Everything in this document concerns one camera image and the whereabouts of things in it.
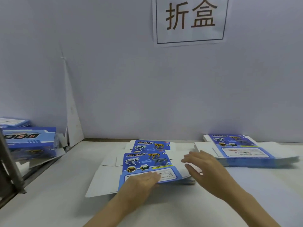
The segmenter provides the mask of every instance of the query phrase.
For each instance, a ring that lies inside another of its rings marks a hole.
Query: white table
[[[43,172],[0,210],[2,227],[82,227],[113,195],[85,198],[85,193],[106,153],[126,143],[80,142]],[[192,150],[193,142],[178,143],[177,150]],[[303,156],[302,144],[288,144]],[[303,197],[303,163],[293,169],[270,171]],[[225,202],[199,185],[162,185],[146,205],[119,226],[247,226]]]

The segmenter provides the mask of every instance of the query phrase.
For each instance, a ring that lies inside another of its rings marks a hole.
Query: left hand
[[[122,208],[125,215],[130,214],[145,202],[160,178],[161,176],[157,172],[131,176],[120,188],[112,202]]]

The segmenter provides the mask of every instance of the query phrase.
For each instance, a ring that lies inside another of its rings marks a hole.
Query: forearm
[[[243,218],[249,227],[280,227],[257,200],[244,190],[238,191],[226,202]]]
[[[125,208],[113,198],[83,227],[115,227],[127,215]]]

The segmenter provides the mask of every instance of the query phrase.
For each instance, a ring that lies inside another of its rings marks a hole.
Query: chinese characters
[[[180,11],[179,7],[183,5],[187,5],[188,2],[177,4],[176,6],[176,12],[175,9],[172,8],[172,3],[169,3],[169,10],[166,10],[166,13],[169,13],[169,17],[166,18],[166,21],[169,20],[169,27],[167,27],[167,30],[170,30],[172,28],[172,19],[175,18],[175,25],[173,29],[176,29],[178,25],[179,15],[182,14],[182,29],[184,29],[184,20],[185,20],[185,14],[189,13],[189,11]],[[192,9],[193,12],[195,12],[197,9],[202,9],[197,11],[197,18],[195,19],[194,25],[192,25],[192,28],[195,27],[204,27],[204,26],[215,26],[216,24],[213,23],[214,18],[211,17],[212,10],[210,9],[216,9],[217,6],[209,3],[207,0],[203,0],[197,7]]]

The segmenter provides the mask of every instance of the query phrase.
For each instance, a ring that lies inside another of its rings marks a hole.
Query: sign
[[[229,0],[153,0],[154,45],[223,41],[228,4]]]

